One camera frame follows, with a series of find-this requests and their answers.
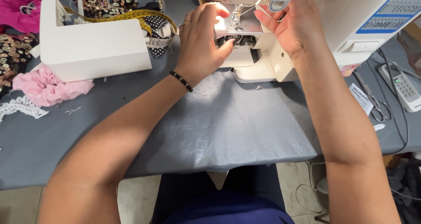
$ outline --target beaded bracelet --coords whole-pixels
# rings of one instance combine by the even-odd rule
[[[172,76],[174,76],[174,77],[176,77],[177,79],[179,79],[181,82],[182,82],[182,84],[184,84],[184,86],[186,86],[187,87],[187,90],[189,90],[189,92],[193,92],[193,89],[192,89],[192,87],[187,83],[187,81],[186,80],[184,80],[179,74],[177,74],[176,72],[174,72],[174,71],[170,71],[170,74],[172,75]]]

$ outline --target yellow tape measure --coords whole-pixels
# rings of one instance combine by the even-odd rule
[[[127,19],[137,19],[137,20],[139,20],[140,27],[142,29],[146,30],[147,32],[149,32],[149,34],[151,36],[152,36],[152,29],[145,22],[145,20],[143,18],[148,17],[148,16],[163,17],[170,23],[170,25],[172,27],[171,38],[169,38],[169,39],[157,39],[157,38],[151,38],[150,37],[149,38],[150,42],[148,42],[146,44],[146,46],[151,47],[151,48],[162,48],[162,47],[168,46],[173,41],[174,37],[177,34],[176,24],[171,20],[170,17],[168,17],[167,15],[165,15],[162,12],[159,12],[159,11],[140,9],[140,10],[130,11],[128,13],[117,15],[117,16],[114,16],[114,17],[96,19],[96,18],[84,17],[84,16],[80,15],[79,13],[77,13],[76,11],[72,10],[69,7],[66,7],[66,6],[63,6],[63,7],[64,7],[64,9],[66,10],[67,13],[76,15],[76,16],[82,18],[83,20],[85,20],[86,22],[111,22],[111,21],[119,21],[119,20],[127,20]]]

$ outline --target white lace trim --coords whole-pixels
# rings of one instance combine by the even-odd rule
[[[13,114],[16,111],[33,116],[35,119],[39,119],[48,114],[48,111],[36,106],[27,96],[18,97],[16,100],[12,99],[10,102],[0,105],[0,123],[3,121],[5,115]]]

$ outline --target silver scissors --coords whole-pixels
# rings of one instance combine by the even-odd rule
[[[373,116],[373,118],[376,121],[378,121],[378,122],[383,122],[385,120],[391,120],[391,119],[393,119],[392,110],[390,109],[389,105],[387,105],[386,103],[384,103],[382,101],[379,102],[372,95],[370,88],[368,87],[368,85],[366,84],[366,82],[362,79],[361,75],[357,72],[357,70],[354,70],[353,74],[357,78],[357,81],[360,83],[360,85],[362,87],[362,90],[364,91],[364,93],[367,95],[368,99],[371,101],[371,103],[374,106],[373,109],[371,110],[371,116]],[[389,118],[387,118],[383,114],[382,109],[380,108],[380,104],[382,104],[387,109],[387,112],[389,113]],[[376,117],[376,114],[380,114],[380,119],[378,119]]]

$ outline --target pink fabric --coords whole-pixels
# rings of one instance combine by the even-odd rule
[[[31,14],[22,14],[20,6],[34,2],[37,9]],[[41,0],[0,0],[0,25],[9,25],[20,32],[39,33]]]
[[[13,89],[22,90],[37,106],[52,106],[63,100],[75,99],[82,93],[87,94],[93,86],[90,81],[64,83],[43,63],[38,70],[20,73],[13,79]]]

